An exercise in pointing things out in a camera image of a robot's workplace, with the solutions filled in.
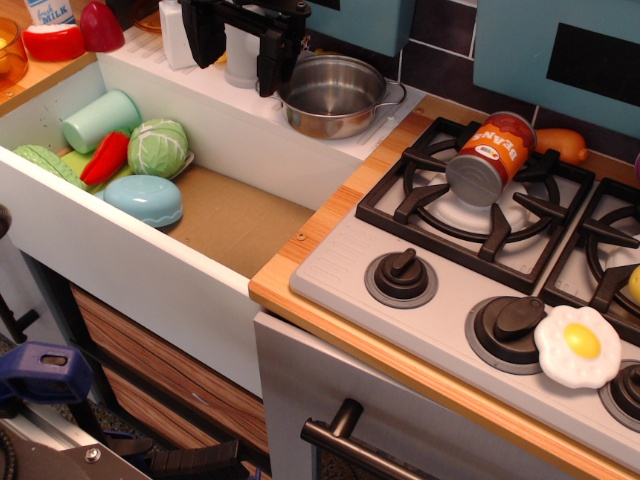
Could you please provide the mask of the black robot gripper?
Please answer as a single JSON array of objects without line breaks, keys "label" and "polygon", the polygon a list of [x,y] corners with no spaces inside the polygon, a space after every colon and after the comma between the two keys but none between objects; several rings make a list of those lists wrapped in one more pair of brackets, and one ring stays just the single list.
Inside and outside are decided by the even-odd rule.
[{"label": "black robot gripper", "polygon": [[183,24],[194,62],[201,69],[226,52],[225,26],[260,36],[258,92],[269,97],[291,76],[302,50],[311,6],[306,1],[182,1]]}]

